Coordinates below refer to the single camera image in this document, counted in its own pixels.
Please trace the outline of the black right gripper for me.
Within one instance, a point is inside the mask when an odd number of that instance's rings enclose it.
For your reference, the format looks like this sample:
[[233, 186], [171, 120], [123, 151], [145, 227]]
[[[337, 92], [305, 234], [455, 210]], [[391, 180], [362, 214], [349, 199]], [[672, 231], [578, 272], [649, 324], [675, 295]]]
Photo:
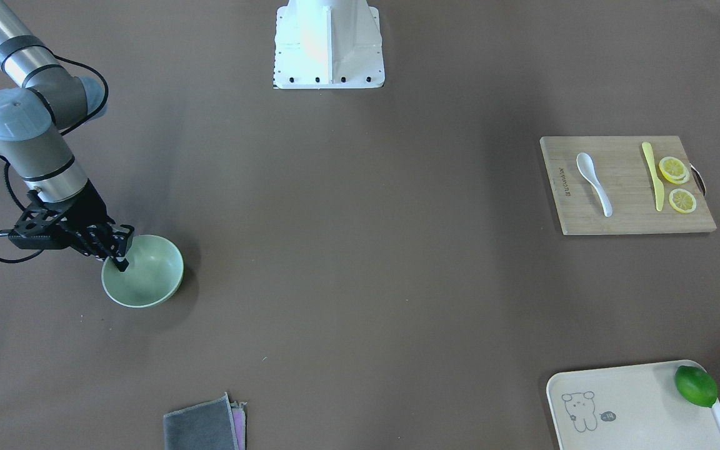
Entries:
[[82, 191], [59, 202], [43, 201], [35, 190], [30, 190], [27, 196], [31, 200], [29, 206], [9, 231], [9, 241], [17, 248], [72, 248], [84, 256], [100, 260], [112, 258], [114, 267], [125, 273], [134, 227], [114, 222], [92, 182], [88, 181]]

